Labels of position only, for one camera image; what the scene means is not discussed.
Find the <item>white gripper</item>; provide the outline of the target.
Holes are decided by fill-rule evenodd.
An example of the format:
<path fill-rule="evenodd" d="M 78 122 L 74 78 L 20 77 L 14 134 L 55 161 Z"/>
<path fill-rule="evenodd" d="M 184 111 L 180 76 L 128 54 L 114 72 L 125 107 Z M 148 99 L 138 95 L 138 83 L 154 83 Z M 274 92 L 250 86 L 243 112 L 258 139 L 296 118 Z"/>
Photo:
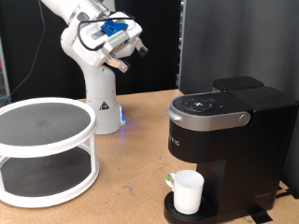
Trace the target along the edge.
<path fill-rule="evenodd" d="M 129 57 L 135 50 L 145 57 L 149 50 L 139 36 L 141 26 L 122 12 L 109 18 L 81 21 L 78 24 L 78 55 L 94 67 L 103 63 L 125 73 L 130 65 L 121 58 Z"/>

